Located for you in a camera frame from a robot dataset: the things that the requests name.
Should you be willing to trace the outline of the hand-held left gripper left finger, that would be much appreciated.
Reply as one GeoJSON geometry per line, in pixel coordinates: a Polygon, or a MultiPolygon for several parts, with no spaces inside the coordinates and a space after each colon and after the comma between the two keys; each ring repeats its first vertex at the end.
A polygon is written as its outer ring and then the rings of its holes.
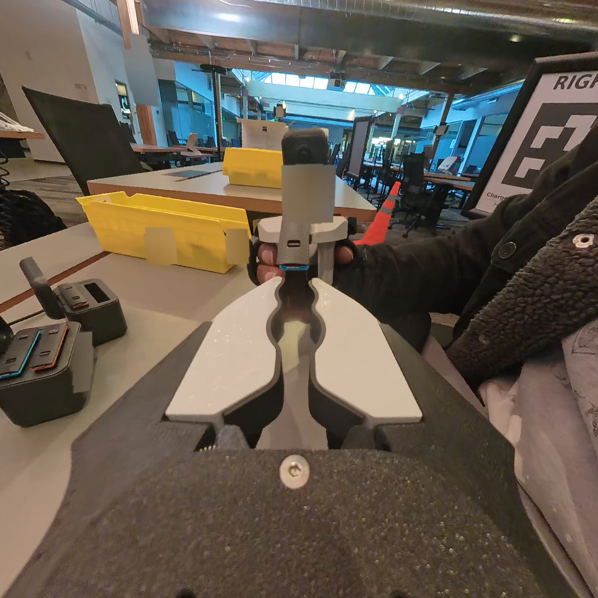
{"type": "Polygon", "coordinates": [[[273,331],[282,283],[272,278],[213,319],[166,409],[169,421],[234,425],[259,439],[280,415],[282,357],[273,331]]]}

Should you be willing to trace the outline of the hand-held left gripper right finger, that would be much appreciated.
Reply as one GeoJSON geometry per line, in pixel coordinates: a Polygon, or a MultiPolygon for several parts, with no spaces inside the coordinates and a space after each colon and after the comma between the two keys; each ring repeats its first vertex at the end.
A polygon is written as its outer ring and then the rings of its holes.
{"type": "Polygon", "coordinates": [[[331,435],[356,425],[412,424],[423,413],[384,327],[362,305],[319,278],[312,304],[309,411],[331,435]]]}

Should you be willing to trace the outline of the black battery charging case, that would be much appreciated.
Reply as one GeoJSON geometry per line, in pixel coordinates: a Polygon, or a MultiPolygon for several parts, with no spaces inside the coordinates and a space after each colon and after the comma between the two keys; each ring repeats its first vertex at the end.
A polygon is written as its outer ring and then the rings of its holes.
{"type": "Polygon", "coordinates": [[[101,280],[88,279],[77,283],[85,288],[89,307],[71,311],[56,288],[52,288],[32,257],[23,258],[19,266],[42,311],[54,320],[66,319],[81,325],[84,332],[92,333],[93,346],[99,346],[122,337],[127,332],[123,309],[116,294],[101,280]]]}
{"type": "MultiPolygon", "coordinates": [[[[66,323],[69,332],[55,369],[38,373],[32,371],[33,351],[20,377],[1,380],[1,411],[21,428],[73,415],[86,404],[94,373],[92,333],[84,332],[79,323],[66,323]]],[[[49,325],[32,328],[42,329],[45,326],[49,325]]],[[[1,355],[17,332],[8,329],[4,333],[1,355]]]]}

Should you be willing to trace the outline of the yellow plastic bin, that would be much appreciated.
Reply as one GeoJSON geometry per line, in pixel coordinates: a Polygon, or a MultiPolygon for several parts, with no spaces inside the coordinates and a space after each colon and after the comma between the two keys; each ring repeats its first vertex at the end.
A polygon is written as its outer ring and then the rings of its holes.
{"type": "Polygon", "coordinates": [[[249,261],[243,209],[123,191],[77,200],[104,251],[215,273],[249,261]]]}
{"type": "Polygon", "coordinates": [[[281,189],[281,151],[256,148],[226,148],[222,173],[230,185],[281,189]]]}

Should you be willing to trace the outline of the orange safety cone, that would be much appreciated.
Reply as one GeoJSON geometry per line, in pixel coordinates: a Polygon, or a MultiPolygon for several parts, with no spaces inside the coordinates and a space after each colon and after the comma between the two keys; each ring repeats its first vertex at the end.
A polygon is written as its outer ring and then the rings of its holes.
{"type": "Polygon", "coordinates": [[[374,244],[384,243],[400,189],[401,182],[395,182],[390,189],[389,194],[379,208],[375,219],[370,224],[370,227],[367,229],[361,239],[355,240],[355,245],[371,246],[374,244]]]}

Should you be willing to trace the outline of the brown wooden table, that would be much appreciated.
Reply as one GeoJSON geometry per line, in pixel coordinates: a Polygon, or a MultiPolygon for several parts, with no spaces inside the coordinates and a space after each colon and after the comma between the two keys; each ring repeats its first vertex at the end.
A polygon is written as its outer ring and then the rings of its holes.
{"type": "MultiPolygon", "coordinates": [[[[278,216],[283,213],[283,191],[244,185],[232,185],[221,171],[196,178],[178,180],[179,170],[160,170],[94,179],[87,183],[90,195],[124,191],[127,196],[136,193],[177,198],[244,209],[250,223],[253,220],[278,216]]],[[[334,215],[372,222],[376,208],[352,187],[334,176],[334,215]]]]}

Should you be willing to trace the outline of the black office chair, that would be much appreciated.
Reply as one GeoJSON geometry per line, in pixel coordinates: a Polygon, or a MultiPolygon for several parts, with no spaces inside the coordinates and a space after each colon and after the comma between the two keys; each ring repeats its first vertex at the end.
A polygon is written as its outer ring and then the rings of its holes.
{"type": "Polygon", "coordinates": [[[85,196],[89,181],[146,171],[109,105],[22,90],[85,196]]]}
{"type": "Polygon", "coordinates": [[[415,219],[408,224],[404,221],[393,221],[389,228],[395,224],[405,224],[406,230],[402,238],[407,238],[410,231],[417,228],[424,222],[424,226],[430,229],[432,235],[436,235],[436,229],[445,228],[445,225],[438,223],[446,199],[446,189],[440,186],[435,191],[427,190],[427,183],[424,180],[425,154],[409,154],[403,162],[403,179],[401,184],[402,196],[401,207],[406,210],[406,216],[414,215],[415,219]]]}

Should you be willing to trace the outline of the black backpack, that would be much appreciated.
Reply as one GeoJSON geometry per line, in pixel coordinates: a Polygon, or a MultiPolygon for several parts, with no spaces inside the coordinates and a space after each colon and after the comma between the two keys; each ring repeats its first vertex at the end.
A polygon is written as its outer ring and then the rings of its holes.
{"type": "Polygon", "coordinates": [[[65,229],[63,220],[35,193],[1,186],[1,250],[65,229]]]}

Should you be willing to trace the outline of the black white tag sign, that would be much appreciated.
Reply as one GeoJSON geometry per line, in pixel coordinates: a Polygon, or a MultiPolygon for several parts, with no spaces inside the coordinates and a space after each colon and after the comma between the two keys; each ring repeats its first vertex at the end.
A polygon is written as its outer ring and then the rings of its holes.
{"type": "Polygon", "coordinates": [[[596,123],[597,51],[535,59],[462,215],[484,218],[506,198],[528,194],[596,123]]]}

